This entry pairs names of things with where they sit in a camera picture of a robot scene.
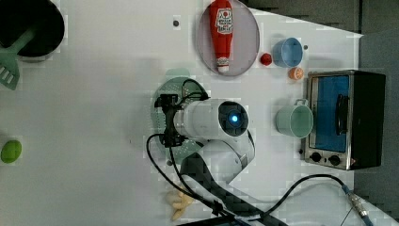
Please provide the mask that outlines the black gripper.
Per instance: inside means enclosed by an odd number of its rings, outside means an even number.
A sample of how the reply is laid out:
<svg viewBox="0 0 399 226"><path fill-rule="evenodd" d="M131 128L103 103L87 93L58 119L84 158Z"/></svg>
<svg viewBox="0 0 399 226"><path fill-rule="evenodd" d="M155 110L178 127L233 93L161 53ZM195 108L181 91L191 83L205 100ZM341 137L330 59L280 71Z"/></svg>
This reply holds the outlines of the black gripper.
<svg viewBox="0 0 399 226"><path fill-rule="evenodd" d="M165 115L166 128L161 135L160 141L166 148L182 146L184 136L179 134L175 128L174 116L182 109L178 102L177 94L161 94L155 101L154 107L161 107Z"/></svg>

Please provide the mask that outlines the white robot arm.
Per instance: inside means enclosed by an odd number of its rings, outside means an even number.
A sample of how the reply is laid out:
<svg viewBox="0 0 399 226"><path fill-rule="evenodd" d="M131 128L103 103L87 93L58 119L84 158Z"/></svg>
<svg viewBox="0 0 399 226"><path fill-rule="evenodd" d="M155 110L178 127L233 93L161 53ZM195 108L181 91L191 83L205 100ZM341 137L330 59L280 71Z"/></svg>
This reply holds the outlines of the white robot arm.
<svg viewBox="0 0 399 226"><path fill-rule="evenodd" d="M183 194L229 223L258 221L263 226L288 226L230 186L256 152L242 105L205 99L194 92L184 97L161 94L154 108L165 117L165 129L158 138L168 151L168 163L175 169L180 180L177 187Z"/></svg>

